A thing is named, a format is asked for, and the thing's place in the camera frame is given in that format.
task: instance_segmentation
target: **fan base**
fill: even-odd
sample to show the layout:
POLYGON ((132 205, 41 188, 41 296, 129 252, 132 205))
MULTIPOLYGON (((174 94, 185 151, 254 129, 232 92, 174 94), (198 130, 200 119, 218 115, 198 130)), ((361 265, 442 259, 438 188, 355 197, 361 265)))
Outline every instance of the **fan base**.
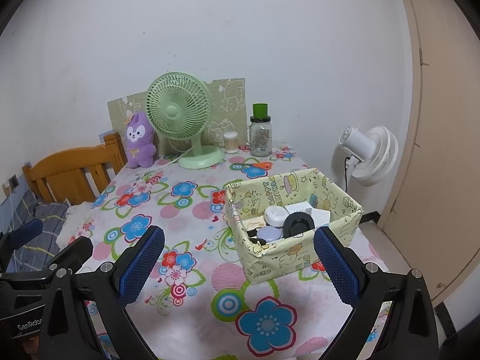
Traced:
POLYGON ((194 155, 193 151, 189 151, 178 160, 178 164, 187 169, 202 169, 219 163, 224 157, 225 153, 220 148, 216 146, 202 146, 201 155, 194 155))

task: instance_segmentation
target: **white fan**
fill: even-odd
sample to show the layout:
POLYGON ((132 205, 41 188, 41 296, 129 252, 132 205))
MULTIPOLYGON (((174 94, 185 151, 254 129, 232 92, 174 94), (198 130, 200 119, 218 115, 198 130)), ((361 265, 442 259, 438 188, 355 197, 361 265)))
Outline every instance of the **white fan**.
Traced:
POLYGON ((354 177, 361 185, 378 183, 392 169, 398 155, 398 142, 388 128, 378 126, 362 134, 347 127, 340 135, 340 145, 352 154, 345 162, 346 185, 354 177))

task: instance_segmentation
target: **electric fan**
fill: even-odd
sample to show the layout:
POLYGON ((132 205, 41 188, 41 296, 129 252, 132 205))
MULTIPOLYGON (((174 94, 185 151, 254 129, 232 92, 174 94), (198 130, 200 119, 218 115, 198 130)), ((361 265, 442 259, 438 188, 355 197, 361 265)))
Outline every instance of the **electric fan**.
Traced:
POLYGON ((145 101, 148 120, 169 139, 191 139, 191 150, 179 160, 181 167, 200 169, 220 162, 224 152, 216 146, 202 146, 200 134, 212 115, 207 86, 185 73, 166 73, 148 88, 145 101))
POLYGON ((352 154, 345 162, 346 184, 354 177, 361 185, 371 186, 392 169, 398 155, 398 142, 388 128, 371 128, 364 135, 347 127, 340 135, 340 145, 352 154))

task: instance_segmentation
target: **black cable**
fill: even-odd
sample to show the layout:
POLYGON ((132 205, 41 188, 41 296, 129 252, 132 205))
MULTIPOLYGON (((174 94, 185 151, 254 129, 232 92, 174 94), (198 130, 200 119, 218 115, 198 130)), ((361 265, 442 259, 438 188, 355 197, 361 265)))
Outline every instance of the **black cable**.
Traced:
POLYGON ((344 166, 345 166, 345 192, 347 192, 347 160, 349 160, 350 157, 345 157, 344 161, 344 166))

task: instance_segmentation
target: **beige door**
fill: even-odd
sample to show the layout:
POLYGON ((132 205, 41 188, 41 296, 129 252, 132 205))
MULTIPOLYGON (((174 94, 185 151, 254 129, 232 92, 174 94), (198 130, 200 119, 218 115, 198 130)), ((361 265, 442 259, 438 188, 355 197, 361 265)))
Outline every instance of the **beige door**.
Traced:
POLYGON ((414 66, 420 101, 412 103, 419 114, 410 121, 414 145, 409 164, 402 159, 405 179, 379 225, 423 272, 436 305, 478 263, 480 41, 453 0, 410 3, 416 18, 410 32, 421 48, 414 66))

